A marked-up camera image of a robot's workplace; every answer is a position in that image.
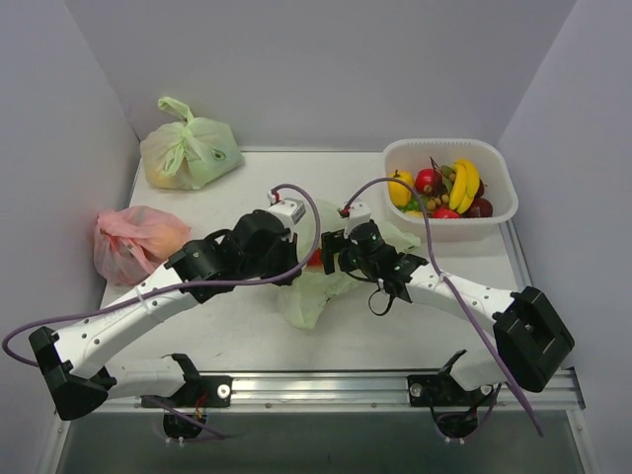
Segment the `light green fruit bag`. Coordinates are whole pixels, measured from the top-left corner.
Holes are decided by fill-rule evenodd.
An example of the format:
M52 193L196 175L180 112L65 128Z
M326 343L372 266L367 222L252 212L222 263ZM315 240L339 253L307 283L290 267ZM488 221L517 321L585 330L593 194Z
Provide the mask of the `light green fruit bag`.
M345 227L345 220L340 217L333 203L321 199L315 202L320 215L321 232ZM394 246L397 252L409 253L421 246L419 237L400 230L389 221L378 220L377 225L385 242ZM306 204L306 215L297 224L295 231L297 258L301 261L310 251L315 235L314 217L309 204ZM331 299L360 285L360 281L344 273L325 275L322 266L305 267L292 285L277 288L277 310L294 328L312 330Z

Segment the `yellow bell pepper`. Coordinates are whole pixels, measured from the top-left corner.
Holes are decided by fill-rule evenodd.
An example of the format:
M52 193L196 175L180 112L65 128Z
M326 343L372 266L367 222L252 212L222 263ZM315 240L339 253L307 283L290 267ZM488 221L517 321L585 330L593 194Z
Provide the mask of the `yellow bell pepper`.
M393 181L388 182L388 192L391 202L397 207L407 206L412 196L412 192L409 188L415 186L413 175L408 171L395 170L389 177L403 182L403 184L398 184Z

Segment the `red tomato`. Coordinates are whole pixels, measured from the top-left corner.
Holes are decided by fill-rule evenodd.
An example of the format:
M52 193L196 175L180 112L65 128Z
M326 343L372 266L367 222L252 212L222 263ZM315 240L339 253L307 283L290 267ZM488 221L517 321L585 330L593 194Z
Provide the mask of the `red tomato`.
M432 213L434 219L460 219L461 215L455 210L449 208L440 207Z

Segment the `brown longan bunch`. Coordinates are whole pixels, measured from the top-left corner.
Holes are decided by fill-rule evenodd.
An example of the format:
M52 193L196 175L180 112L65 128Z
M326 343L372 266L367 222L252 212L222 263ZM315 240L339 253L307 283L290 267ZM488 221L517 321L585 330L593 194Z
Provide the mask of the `brown longan bunch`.
M433 157L430 158L430 163L433 180L429 194L433 197L437 207L448 207L453 183L456 178L455 172L447 165L439 165Z

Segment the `yellow banana bunch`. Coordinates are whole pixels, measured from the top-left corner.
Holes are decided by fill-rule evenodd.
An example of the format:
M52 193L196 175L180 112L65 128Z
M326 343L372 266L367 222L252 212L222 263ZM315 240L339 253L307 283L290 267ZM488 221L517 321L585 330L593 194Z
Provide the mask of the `yellow banana bunch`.
M449 195L449 208L459 214L465 213L473 203L479 187L480 173L469 160L460 159L454 162L455 181Z

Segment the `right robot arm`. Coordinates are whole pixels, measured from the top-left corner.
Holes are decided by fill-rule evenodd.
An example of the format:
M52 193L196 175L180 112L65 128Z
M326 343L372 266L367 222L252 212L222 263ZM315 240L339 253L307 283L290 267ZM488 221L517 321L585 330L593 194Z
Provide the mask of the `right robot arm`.
M527 286L497 289L441 275L422 257L387 244L373 221L321 236L326 274L336 271L376 284L390 300L432 306L472 323L492 346L448 362L438 379L440 397L459 404L473 390L514 382L528 392L544 390L575 341L547 296Z

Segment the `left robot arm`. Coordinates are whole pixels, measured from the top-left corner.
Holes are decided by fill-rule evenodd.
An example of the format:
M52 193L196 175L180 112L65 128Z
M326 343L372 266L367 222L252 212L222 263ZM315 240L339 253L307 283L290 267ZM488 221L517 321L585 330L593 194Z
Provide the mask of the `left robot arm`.
M202 377L183 354L136 362L112 361L120 351L169 318L234 289L236 282L292 281L297 263L295 225L305 214L289 199L243 215L232 229L187 242L128 292L128 307L114 303L102 317L29 336L41 374L61 420L82 418L107 400L156 396L188 406L203 393Z

